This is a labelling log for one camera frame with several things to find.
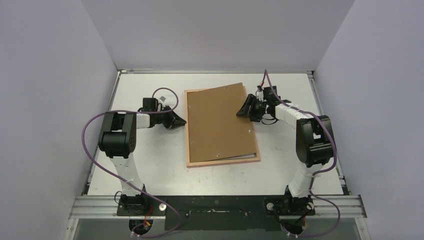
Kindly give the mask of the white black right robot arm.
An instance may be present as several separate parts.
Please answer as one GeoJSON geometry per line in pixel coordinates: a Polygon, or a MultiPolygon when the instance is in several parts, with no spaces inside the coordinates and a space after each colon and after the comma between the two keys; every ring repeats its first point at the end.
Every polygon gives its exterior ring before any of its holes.
{"type": "Polygon", "coordinates": [[[301,110],[288,100],[280,102],[275,97],[260,100],[248,94],[237,117],[261,122],[264,115],[284,122],[295,130],[295,151],[299,160],[298,168],[291,182],[286,186],[281,215],[312,214],[314,212],[311,189],[315,177],[334,157],[335,141],[331,120],[327,115],[315,115],[301,110]]]}

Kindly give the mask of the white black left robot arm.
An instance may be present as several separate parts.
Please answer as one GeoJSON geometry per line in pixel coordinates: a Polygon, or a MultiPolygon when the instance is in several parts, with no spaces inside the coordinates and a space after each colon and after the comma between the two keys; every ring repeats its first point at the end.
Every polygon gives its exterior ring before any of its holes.
{"type": "Polygon", "coordinates": [[[121,185],[118,209],[130,215],[148,214],[153,203],[146,196],[146,187],[138,174],[134,160],[137,145],[137,130],[163,125],[174,130],[186,125],[186,120],[177,115],[164,98],[145,97],[142,106],[135,112],[106,112],[99,133],[98,147],[111,160],[121,185]]]}

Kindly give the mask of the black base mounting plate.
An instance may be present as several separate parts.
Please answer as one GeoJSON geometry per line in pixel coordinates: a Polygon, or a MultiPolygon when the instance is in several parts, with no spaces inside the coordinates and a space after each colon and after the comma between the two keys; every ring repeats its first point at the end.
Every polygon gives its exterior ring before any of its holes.
{"type": "Polygon", "coordinates": [[[116,215],[139,217],[152,222],[164,217],[165,230],[180,225],[180,231],[279,231],[287,218],[290,225],[302,226],[315,215],[311,198],[292,200],[287,195],[159,195],[123,196],[116,215]]]}

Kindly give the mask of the aluminium table edge rail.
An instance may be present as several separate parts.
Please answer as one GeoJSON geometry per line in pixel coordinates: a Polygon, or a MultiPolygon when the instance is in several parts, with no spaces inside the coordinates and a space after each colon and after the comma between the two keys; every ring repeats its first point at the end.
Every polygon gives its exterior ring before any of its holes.
{"type": "MultiPolygon", "coordinates": [[[[323,108],[322,108],[322,105],[321,105],[321,102],[320,102],[319,94],[317,92],[316,83],[315,83],[315,79],[314,79],[314,71],[307,71],[306,74],[307,74],[308,79],[309,79],[310,87],[311,87],[311,90],[312,90],[312,93],[313,93],[313,96],[314,96],[314,99],[315,99],[315,103],[316,103],[316,106],[317,106],[317,109],[318,109],[319,116],[320,117],[324,116],[326,118],[327,116],[324,115],[324,111],[323,111],[323,108]]],[[[346,179],[345,179],[345,176],[344,176],[343,171],[341,169],[339,156],[338,156],[338,153],[337,153],[336,142],[335,142],[335,139],[334,139],[333,129],[332,129],[332,126],[331,126],[330,119],[324,120],[323,125],[326,128],[326,130],[324,130],[325,136],[327,136],[327,137],[330,136],[329,140],[330,140],[330,143],[332,144],[333,153],[334,153],[333,163],[331,164],[331,167],[333,167],[333,169],[335,169],[337,171],[338,178],[340,180],[340,185],[341,185],[342,190],[343,190],[343,194],[349,195],[349,191],[348,191],[347,184],[346,184],[346,179]]]]}

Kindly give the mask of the aluminium front rail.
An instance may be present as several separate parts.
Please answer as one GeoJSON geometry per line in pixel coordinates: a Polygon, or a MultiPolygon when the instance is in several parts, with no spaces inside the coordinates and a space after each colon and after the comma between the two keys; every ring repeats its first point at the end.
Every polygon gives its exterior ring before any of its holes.
{"type": "MultiPolygon", "coordinates": [[[[360,195],[324,195],[336,204],[341,218],[366,218],[367,213],[360,195]]],[[[142,216],[118,215],[118,198],[112,195],[77,196],[71,208],[71,219],[141,219],[142,216]]],[[[313,199],[313,218],[337,217],[336,208],[323,200],[313,199]]]]}

